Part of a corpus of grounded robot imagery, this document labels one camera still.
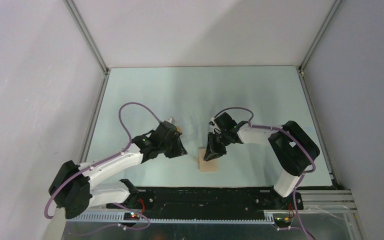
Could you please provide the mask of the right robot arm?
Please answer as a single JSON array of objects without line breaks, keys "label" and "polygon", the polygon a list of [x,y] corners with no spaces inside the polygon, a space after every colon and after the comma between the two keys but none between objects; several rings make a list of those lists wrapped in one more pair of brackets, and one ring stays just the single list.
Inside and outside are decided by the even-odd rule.
[{"label": "right robot arm", "polygon": [[237,122],[221,111],[211,118],[211,131],[202,159],[206,162],[227,154],[231,144],[257,144],[271,146],[282,172],[273,186],[271,204],[284,209],[291,202],[291,194],[307,173],[316,170],[315,159],[320,149],[297,122],[289,120],[281,126],[252,124],[250,120]]}]

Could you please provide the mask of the beige leather card holder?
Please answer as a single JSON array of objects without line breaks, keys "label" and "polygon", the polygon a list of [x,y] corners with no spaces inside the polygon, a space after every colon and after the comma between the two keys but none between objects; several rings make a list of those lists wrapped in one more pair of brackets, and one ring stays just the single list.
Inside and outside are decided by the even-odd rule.
[{"label": "beige leather card holder", "polygon": [[216,172],[218,170],[218,163],[216,159],[205,161],[204,155],[206,153],[205,148],[198,149],[198,157],[195,159],[195,162],[198,165],[198,169],[201,173],[210,173]]}]

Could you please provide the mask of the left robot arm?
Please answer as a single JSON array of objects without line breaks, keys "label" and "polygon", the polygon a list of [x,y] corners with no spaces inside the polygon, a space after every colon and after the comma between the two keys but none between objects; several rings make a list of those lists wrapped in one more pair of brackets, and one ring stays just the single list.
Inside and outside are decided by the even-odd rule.
[{"label": "left robot arm", "polygon": [[48,192],[65,219],[73,219],[90,207],[122,204],[133,208],[138,202],[136,187],[127,179],[103,183],[128,168],[138,166],[159,155],[168,159],[187,154],[181,141],[182,132],[169,121],[160,122],[155,130],[130,140],[126,149],[99,161],[62,164]]}]

